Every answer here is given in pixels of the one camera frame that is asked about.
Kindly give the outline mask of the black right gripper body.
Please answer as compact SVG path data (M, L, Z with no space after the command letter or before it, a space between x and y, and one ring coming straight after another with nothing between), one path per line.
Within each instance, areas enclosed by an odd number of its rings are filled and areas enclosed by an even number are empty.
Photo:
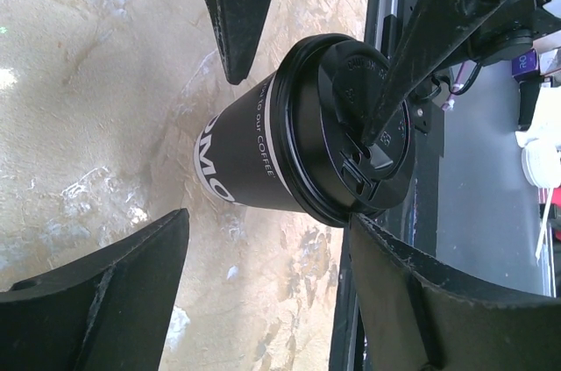
M480 68L499 61L511 61L528 52L535 40L560 30L560 17L549 13L545 5L552 0L507 0L464 43L455 49L411 92L408 107L415 127L430 130L430 120L420 119L418 108L430 114L427 107L442 91L443 83L451 85L449 69L465 61ZM381 52L391 58L406 29L417 0L397 0L397 13L384 18Z

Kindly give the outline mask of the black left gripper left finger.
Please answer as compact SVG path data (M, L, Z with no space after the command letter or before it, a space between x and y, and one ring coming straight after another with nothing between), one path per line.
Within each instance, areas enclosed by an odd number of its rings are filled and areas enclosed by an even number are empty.
M3 370L156 370L179 288L189 215L132 235L1 294Z

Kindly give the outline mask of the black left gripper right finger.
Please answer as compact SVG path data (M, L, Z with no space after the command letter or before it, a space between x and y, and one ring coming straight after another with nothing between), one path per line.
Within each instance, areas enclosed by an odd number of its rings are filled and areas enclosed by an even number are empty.
M370 218L350 255L376 370L558 370L560 301L452 268Z

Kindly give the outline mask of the black plastic cup lid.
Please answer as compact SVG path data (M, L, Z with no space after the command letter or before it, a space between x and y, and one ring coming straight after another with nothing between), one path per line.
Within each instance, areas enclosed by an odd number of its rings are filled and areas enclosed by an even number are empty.
M316 220L343 227L401 204L415 166L407 104L371 145L361 140L380 96L387 58L339 33L301 39L273 80L274 150L293 197Z

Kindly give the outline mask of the white paper coffee cup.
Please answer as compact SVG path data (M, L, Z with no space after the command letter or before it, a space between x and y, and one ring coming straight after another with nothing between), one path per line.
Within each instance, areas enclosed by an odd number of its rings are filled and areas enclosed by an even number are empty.
M204 188L226 202L301 212L273 146L273 81L269 75L208 122L195 143L195 170Z

